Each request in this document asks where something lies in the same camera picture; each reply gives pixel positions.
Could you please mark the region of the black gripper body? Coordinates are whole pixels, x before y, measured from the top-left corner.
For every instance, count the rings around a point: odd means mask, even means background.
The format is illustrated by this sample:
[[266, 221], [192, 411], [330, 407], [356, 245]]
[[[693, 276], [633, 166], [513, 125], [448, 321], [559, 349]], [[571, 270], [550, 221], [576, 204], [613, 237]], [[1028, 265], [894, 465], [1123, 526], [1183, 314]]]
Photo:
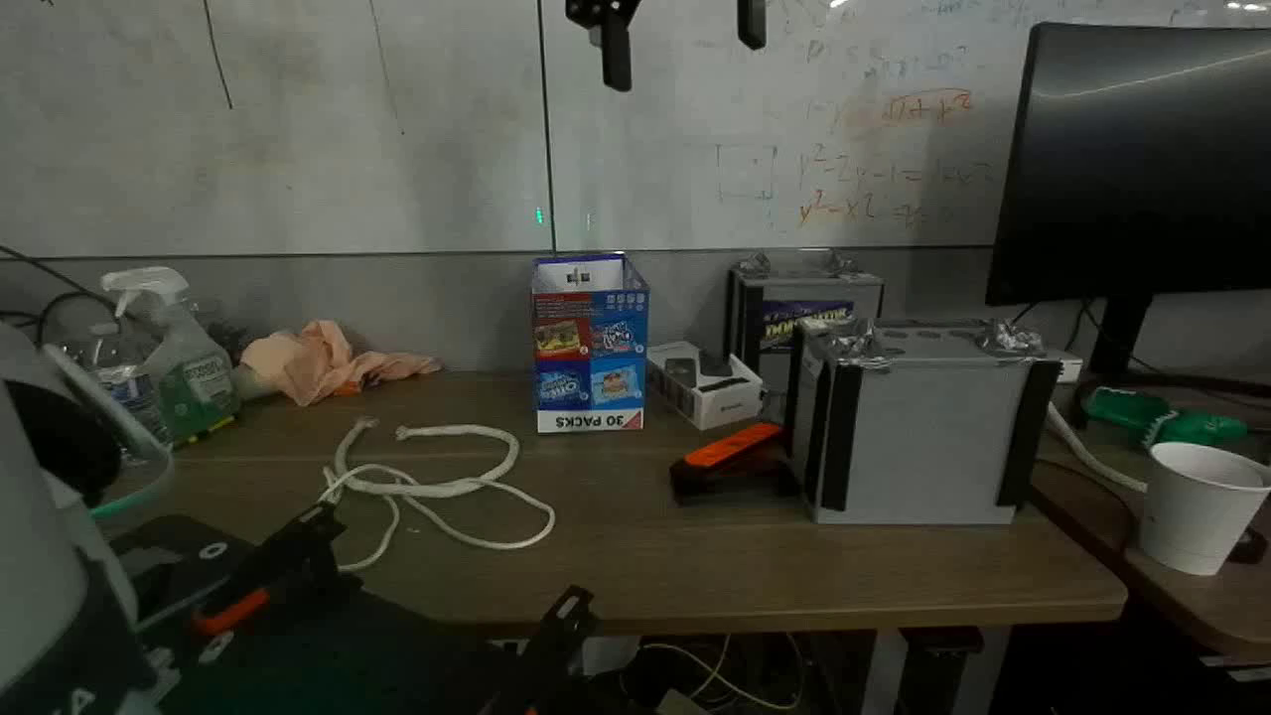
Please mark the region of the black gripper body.
[[580, 29], [633, 26], [636, 8], [640, 0], [564, 0], [564, 15]]

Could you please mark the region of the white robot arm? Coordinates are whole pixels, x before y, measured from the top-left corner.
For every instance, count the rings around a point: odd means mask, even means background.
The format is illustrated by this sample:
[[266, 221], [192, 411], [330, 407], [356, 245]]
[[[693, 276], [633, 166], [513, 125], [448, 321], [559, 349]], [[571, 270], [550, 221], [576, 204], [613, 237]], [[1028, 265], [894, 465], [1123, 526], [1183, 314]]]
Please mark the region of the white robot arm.
[[[76, 376], [73, 366], [56, 366], [56, 349], [37, 349], [33, 339], [6, 327], [0, 349], [0, 578], [6, 578], [6, 629], [0, 629], [0, 697], [6, 715], [158, 715], [167, 682], [179, 686], [179, 669], [164, 673], [146, 658], [134, 620], [133, 586], [104, 534], [86, 521], [73, 521], [60, 507], [64, 480], [53, 478], [28, 441], [12, 386], [33, 386], [56, 399]], [[264, 547], [247, 554], [239, 578], [249, 567], [301, 574], [301, 556], [314, 556], [314, 605], [319, 591], [352, 587], [352, 574], [339, 574], [327, 556], [341, 521], [333, 518], [333, 498], [351, 490], [352, 478], [339, 478], [306, 511], [285, 521]], [[596, 635], [596, 611], [587, 611], [593, 591], [564, 587], [543, 611], [543, 623], [527, 635], [525, 652], [513, 654], [506, 673], [489, 682], [491, 693], [477, 698], [473, 710], [513, 715], [543, 706], [551, 693], [576, 673], [583, 644]]]

